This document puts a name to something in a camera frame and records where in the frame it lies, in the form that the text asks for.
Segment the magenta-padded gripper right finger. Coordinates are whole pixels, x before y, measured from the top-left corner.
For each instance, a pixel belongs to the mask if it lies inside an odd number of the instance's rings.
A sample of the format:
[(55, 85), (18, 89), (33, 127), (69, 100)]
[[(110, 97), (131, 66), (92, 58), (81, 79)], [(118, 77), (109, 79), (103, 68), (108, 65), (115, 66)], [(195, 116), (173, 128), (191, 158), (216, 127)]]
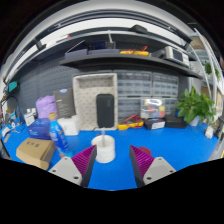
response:
[(133, 145), (129, 148), (129, 157), (138, 188), (176, 172), (163, 157), (153, 157), (148, 152)]

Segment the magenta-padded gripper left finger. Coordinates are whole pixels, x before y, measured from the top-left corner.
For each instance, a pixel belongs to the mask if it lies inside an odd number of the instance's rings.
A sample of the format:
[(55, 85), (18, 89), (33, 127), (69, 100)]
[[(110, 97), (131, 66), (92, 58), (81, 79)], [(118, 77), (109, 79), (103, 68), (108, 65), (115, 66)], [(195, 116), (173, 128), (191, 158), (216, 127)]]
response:
[(63, 157), (49, 172), (76, 185), (87, 187), (96, 155), (97, 146), (93, 145), (73, 157)]

